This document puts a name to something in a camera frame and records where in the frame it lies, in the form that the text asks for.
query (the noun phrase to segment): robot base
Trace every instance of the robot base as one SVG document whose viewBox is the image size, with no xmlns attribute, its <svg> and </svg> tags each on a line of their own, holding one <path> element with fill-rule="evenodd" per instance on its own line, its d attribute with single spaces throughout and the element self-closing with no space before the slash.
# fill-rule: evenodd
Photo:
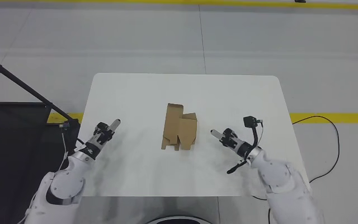
<svg viewBox="0 0 358 224">
<path fill-rule="evenodd" d="M 147 224 L 211 224 L 199 218 L 189 216 L 171 216 L 166 218 L 159 218 L 157 220 L 148 222 Z"/>
</svg>

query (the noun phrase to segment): gray floor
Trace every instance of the gray floor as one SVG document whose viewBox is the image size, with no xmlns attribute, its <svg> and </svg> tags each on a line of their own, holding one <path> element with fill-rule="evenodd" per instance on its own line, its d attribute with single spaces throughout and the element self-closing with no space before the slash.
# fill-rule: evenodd
<svg viewBox="0 0 358 224">
<path fill-rule="evenodd" d="M 357 14 L 296 8 L 1 3 L 0 28 L 6 32 L 0 32 L 0 62 L 69 113 L 84 111 L 98 72 L 274 75 L 291 113 L 356 113 Z M 34 100 L 0 76 L 0 101 Z M 338 130 L 341 160 L 312 189 L 327 224 L 356 223 L 358 125 L 339 124 Z M 333 128 L 298 124 L 295 132 L 308 176 L 328 170 L 337 154 Z M 140 224 L 168 214 L 191 214 L 212 223 L 267 223 L 267 203 L 253 198 L 83 202 L 78 223 Z"/>
</svg>

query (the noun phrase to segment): floor seam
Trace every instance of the floor seam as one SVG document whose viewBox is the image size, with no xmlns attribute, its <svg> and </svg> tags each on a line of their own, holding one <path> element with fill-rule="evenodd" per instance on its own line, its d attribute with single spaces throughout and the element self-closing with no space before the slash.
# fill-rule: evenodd
<svg viewBox="0 0 358 224">
<path fill-rule="evenodd" d="M 202 43 L 202 56 L 204 57 L 204 70 L 206 73 L 206 61 L 205 61 L 205 51 L 204 51 L 204 38 L 202 37 L 202 25 L 201 25 L 201 13 L 200 13 L 200 5 L 197 5 L 199 7 L 199 19 L 200 19 L 200 30 L 201 30 L 201 43 Z"/>
<path fill-rule="evenodd" d="M 27 20 L 29 19 L 30 17 L 30 14 L 32 12 L 32 10 L 34 9 L 34 6 L 31 7 L 30 11 L 29 11 L 29 14 L 26 16 L 26 19 L 24 20 L 23 24 L 21 25 L 20 29 L 18 30 L 17 34 L 15 35 L 15 37 L 13 38 L 9 48 L 7 49 L 7 51 L 5 52 L 5 55 L 4 57 L 2 58 L 1 60 L 1 63 L 2 64 L 7 56 L 7 54 L 9 53 L 10 49 L 12 48 L 13 44 L 15 43 L 15 41 L 17 40 L 17 37 L 19 36 L 19 34 L 21 33 L 22 29 L 25 27 L 25 24 L 27 22 Z"/>
<path fill-rule="evenodd" d="M 217 200 L 218 200 L 218 213 L 219 213 L 219 224 L 221 224 L 221 222 L 222 222 L 222 219 L 221 219 L 221 217 L 220 217 L 220 205 L 219 205 L 219 197 L 216 197 L 217 198 Z"/>
</svg>

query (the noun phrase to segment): metal pole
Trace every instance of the metal pole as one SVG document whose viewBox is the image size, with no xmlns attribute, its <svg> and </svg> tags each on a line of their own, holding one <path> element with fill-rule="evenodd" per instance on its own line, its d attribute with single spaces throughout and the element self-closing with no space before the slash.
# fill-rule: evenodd
<svg viewBox="0 0 358 224">
<path fill-rule="evenodd" d="M 42 102 L 44 102 L 47 106 L 51 107 L 52 109 L 54 109 L 57 113 L 59 113 L 60 115 L 64 116 L 65 118 L 67 118 L 68 120 L 72 120 L 73 118 L 71 118 L 68 114 L 66 114 L 64 111 L 62 111 L 60 108 L 58 108 L 57 106 L 55 106 L 52 102 L 50 102 L 48 99 L 46 99 L 45 97 L 43 97 L 41 94 L 39 94 L 38 92 L 36 92 L 33 88 L 31 88 L 30 86 L 28 86 L 26 83 L 22 82 L 19 78 L 17 78 L 14 74 L 12 74 L 11 72 L 9 72 L 8 70 L 6 70 L 2 65 L 0 65 L 0 73 L 2 73 L 4 76 L 8 77 L 11 81 L 13 81 L 14 83 L 18 84 L 19 86 L 21 86 L 24 90 L 26 90 L 27 92 L 29 92 L 30 94 L 32 94 L 33 96 L 35 96 L 37 99 L 41 100 Z"/>
</svg>

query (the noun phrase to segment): box flap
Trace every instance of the box flap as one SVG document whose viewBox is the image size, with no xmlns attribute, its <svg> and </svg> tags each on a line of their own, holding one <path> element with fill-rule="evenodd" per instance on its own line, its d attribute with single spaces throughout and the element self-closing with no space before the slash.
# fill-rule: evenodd
<svg viewBox="0 0 358 224">
<path fill-rule="evenodd" d="M 183 114 L 183 116 L 182 116 L 181 118 L 182 118 L 182 119 L 197 120 L 195 113 Z"/>
<path fill-rule="evenodd" d="M 180 104 L 168 104 L 167 106 L 163 137 L 167 138 L 170 144 L 178 143 L 179 122 L 183 111 L 184 107 Z"/>
<path fill-rule="evenodd" d="M 182 150 L 190 150 L 196 138 L 196 120 L 180 119 L 178 136 Z"/>
</svg>

